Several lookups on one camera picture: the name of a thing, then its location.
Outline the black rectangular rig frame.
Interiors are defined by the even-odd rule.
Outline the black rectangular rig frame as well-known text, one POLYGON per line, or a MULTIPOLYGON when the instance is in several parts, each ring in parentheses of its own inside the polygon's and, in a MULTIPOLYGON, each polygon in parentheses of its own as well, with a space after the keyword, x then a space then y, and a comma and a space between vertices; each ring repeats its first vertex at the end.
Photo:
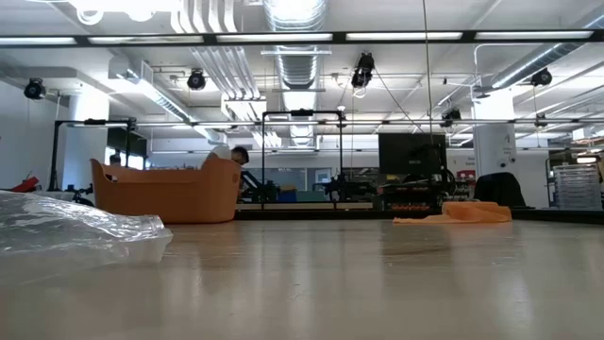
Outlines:
MULTIPOLYGON (((343 112, 341 110, 310 110, 310 109, 298 109, 298 110, 269 110, 269 111, 265 111, 262 113, 261 115, 261 120, 260 120, 260 135, 261 135, 261 185, 265 184, 265 129, 266 129, 266 125, 267 125, 267 121, 266 121, 266 117, 270 116, 270 115, 278 115, 278 114, 290 114, 292 117, 312 117, 314 114, 333 114, 335 116, 337 116, 337 121, 335 121, 339 126, 339 170, 340 173, 343 172, 344 170, 344 150, 343 150, 343 127, 344 127, 344 121, 343 121, 343 112)), ((327 123, 329 123, 331 121, 328 120, 320 120, 320 121, 313 121, 313 120, 308 120, 308 121, 287 121, 285 123, 288 123, 292 126, 298 126, 298 125, 326 125, 327 123)), ((264 211, 265 210, 265 205, 268 203, 267 200, 267 196, 266 196, 266 191, 265 189, 261 189, 261 200, 260 200, 260 210, 264 211)))
POLYGON ((50 176, 47 190, 49 192, 59 191, 57 158, 59 146, 59 130, 62 125, 68 125, 70 128, 125 128, 126 129, 126 154, 130 153, 130 133, 137 127, 136 118, 127 118, 121 120, 106 120, 106 119, 86 119, 83 121, 77 120, 56 120, 54 123, 54 135, 52 145, 52 156, 50 162, 50 176))

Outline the orange plastic basin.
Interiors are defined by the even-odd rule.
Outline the orange plastic basin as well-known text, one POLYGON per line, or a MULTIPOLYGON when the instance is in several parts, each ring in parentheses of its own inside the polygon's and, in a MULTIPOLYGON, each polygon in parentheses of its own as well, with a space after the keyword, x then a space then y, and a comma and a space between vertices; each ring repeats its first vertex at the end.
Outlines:
POLYGON ((121 215, 156 215, 166 225, 234 218, 242 167, 211 159, 199 169, 137 170, 91 160, 95 207, 121 215))

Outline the black office chair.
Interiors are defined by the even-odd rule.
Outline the black office chair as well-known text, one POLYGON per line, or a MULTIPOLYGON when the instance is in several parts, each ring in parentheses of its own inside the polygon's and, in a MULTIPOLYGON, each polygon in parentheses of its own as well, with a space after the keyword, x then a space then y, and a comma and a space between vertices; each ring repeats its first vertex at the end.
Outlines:
POLYGON ((478 178, 474 199, 484 202, 494 202, 499 206, 509 208, 526 207, 521 186, 512 173, 494 173, 478 178))

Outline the black aluminium table frame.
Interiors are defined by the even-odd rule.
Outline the black aluminium table frame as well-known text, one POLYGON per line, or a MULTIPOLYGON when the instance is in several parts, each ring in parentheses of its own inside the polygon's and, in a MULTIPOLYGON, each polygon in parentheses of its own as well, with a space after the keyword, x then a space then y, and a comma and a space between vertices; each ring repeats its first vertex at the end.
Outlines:
MULTIPOLYGON (((386 220, 399 218, 424 218, 438 214, 428 212, 390 212, 390 211, 335 211, 335 210, 274 210, 274 211, 238 211, 235 220, 386 220)), ((561 222, 604 226, 604 211, 559 211, 512 209, 514 220, 561 222)))

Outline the black ceiling spotlight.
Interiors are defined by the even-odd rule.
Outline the black ceiling spotlight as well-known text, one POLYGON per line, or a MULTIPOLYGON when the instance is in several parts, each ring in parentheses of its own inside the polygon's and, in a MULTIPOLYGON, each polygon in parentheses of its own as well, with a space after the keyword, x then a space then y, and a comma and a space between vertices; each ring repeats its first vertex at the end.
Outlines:
POLYGON ((373 78, 372 72, 375 69, 375 61, 370 52, 361 53, 356 65, 354 74, 351 78, 351 85, 354 89, 365 88, 373 78))
POLYGON ((200 91, 206 87, 206 78, 202 69, 192 69, 187 80, 187 86, 192 91, 200 91))
POLYGON ((449 110, 446 110, 442 114, 442 122, 440 124, 440 127, 441 128, 450 128, 458 120, 461 120, 460 110, 457 108, 451 108, 449 110))
POLYGON ((529 83, 533 87, 547 86, 552 82, 553 76, 547 68, 540 70, 531 76, 529 83))
POLYGON ((46 88, 41 78, 31 78, 24 88, 24 96, 31 100, 42 100, 46 97, 46 88))

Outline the orange elastic bandage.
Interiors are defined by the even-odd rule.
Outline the orange elastic bandage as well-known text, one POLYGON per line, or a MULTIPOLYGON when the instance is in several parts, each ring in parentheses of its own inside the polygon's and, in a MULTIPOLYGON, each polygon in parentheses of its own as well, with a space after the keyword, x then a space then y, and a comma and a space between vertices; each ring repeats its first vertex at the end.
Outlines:
POLYGON ((512 221, 509 207, 496 202, 464 201, 445 202, 442 213, 425 218, 395 218, 394 224, 440 225, 440 224, 496 224, 512 221))

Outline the black display panel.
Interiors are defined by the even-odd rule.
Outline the black display panel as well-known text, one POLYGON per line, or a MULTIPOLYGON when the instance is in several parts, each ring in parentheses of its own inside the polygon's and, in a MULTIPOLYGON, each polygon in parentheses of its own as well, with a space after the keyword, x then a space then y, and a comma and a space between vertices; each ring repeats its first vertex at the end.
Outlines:
POLYGON ((446 169, 445 136, 429 133, 378 135, 379 171, 383 175, 431 176, 446 169))

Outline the black overhead beam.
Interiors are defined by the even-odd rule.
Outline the black overhead beam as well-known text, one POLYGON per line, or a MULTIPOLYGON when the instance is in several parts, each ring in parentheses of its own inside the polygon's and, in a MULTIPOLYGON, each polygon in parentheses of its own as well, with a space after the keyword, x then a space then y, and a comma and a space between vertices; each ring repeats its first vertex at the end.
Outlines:
POLYGON ((604 28, 0 36, 0 48, 31 49, 436 43, 604 43, 604 28))

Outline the clear plastic bag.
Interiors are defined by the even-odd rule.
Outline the clear plastic bag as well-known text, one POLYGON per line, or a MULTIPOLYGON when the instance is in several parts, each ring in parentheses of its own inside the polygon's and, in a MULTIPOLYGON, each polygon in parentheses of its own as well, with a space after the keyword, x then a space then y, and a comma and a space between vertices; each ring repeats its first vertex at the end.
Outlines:
POLYGON ((0 191, 0 255, 90 256, 157 263, 173 233, 156 215, 120 215, 52 197, 0 191))

